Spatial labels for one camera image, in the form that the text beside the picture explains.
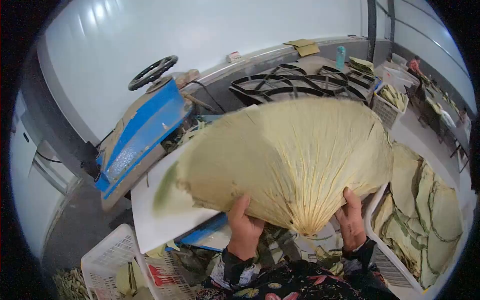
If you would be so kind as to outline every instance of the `person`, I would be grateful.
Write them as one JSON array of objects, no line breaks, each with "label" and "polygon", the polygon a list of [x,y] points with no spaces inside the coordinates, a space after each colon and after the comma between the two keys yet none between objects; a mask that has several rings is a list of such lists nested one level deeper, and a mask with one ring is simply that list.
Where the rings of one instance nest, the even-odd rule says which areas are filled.
[{"label": "person", "polygon": [[472,130],[472,121],[468,117],[467,110],[464,108],[459,113],[459,119],[456,122],[456,127],[463,129],[467,135],[467,139],[470,140],[470,131]]},{"label": "person", "polygon": [[344,241],[343,279],[306,260],[283,261],[256,272],[253,258],[264,221],[245,215],[250,198],[243,195],[227,214],[230,241],[197,300],[398,299],[370,264],[376,243],[365,234],[360,199],[349,188],[343,195],[347,203],[335,213]]},{"label": "person", "polygon": [[408,64],[408,72],[420,80],[420,76],[424,76],[420,71],[420,57],[415,55],[415,57]]}]

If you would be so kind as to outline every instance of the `teal water bottle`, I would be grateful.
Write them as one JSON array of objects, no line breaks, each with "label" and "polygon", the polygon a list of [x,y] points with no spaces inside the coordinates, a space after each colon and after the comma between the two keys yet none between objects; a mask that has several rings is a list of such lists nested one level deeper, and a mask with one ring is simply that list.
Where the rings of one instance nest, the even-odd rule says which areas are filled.
[{"label": "teal water bottle", "polygon": [[344,46],[338,46],[336,48],[336,68],[337,70],[343,70],[343,67],[345,65],[345,47]]}]

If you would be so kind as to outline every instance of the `white wall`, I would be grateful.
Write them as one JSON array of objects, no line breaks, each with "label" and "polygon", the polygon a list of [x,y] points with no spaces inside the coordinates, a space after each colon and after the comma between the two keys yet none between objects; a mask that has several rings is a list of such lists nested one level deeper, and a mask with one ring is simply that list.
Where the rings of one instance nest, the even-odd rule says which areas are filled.
[{"label": "white wall", "polygon": [[33,156],[26,150],[22,122],[17,123],[17,131],[11,135],[11,180],[15,209],[22,233],[30,251],[40,258],[44,239],[57,204],[63,196],[34,167]]},{"label": "white wall", "polygon": [[[419,7],[421,6],[424,10],[429,8],[428,3],[423,0],[409,1]],[[400,22],[395,22],[395,42],[419,55],[429,65],[441,73],[443,77],[457,89],[472,111],[477,113],[477,105],[471,80],[463,72],[463,70],[466,71],[467,68],[448,30],[424,12],[402,0],[395,0],[395,18],[417,28],[452,55],[453,59],[430,39]]]},{"label": "white wall", "polygon": [[[32,166],[37,149],[48,158],[57,158],[48,151],[45,143],[40,142],[41,146],[37,147],[36,143],[41,137],[33,136],[34,133],[25,129],[21,121],[24,113],[23,97],[19,93],[14,111],[15,132],[10,137],[13,203],[30,251],[36,258],[40,258],[47,231],[63,195]],[[43,168],[65,189],[68,182],[74,179],[74,175],[63,164],[45,161]]]},{"label": "white wall", "polygon": [[[146,87],[130,92],[127,85],[153,62],[178,55],[172,71],[204,71],[233,51],[366,35],[365,7],[366,0],[73,0],[47,28],[38,53],[67,119],[89,139],[71,117],[80,116],[101,140],[145,92]],[[53,74],[45,72],[48,61]]]}]

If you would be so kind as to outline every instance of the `hand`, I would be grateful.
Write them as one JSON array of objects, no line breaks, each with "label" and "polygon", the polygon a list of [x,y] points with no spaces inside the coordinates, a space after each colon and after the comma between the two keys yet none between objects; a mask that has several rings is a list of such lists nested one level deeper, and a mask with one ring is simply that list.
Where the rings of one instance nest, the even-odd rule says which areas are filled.
[{"label": "hand", "polygon": [[245,215],[250,204],[250,197],[243,195],[233,204],[227,213],[228,224],[232,229],[232,237],[227,250],[243,261],[255,256],[258,239],[264,230],[265,222]]},{"label": "hand", "polygon": [[340,223],[343,247],[346,251],[358,248],[367,240],[363,220],[361,218],[361,200],[349,188],[343,190],[347,204],[335,212],[335,217]]}]

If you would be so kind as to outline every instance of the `black steering wheel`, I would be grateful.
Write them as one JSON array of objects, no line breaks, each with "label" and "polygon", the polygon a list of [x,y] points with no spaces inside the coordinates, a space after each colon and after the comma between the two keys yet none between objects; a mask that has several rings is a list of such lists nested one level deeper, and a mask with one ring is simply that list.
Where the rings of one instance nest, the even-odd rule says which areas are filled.
[{"label": "black steering wheel", "polygon": [[161,60],[151,64],[148,68],[138,73],[138,75],[135,76],[132,81],[130,81],[130,83],[128,84],[128,89],[134,91],[141,88],[145,84],[157,80],[163,73],[165,73],[166,70],[173,67],[173,65],[176,64],[178,60],[179,58],[176,55],[172,55],[162,58]]}]

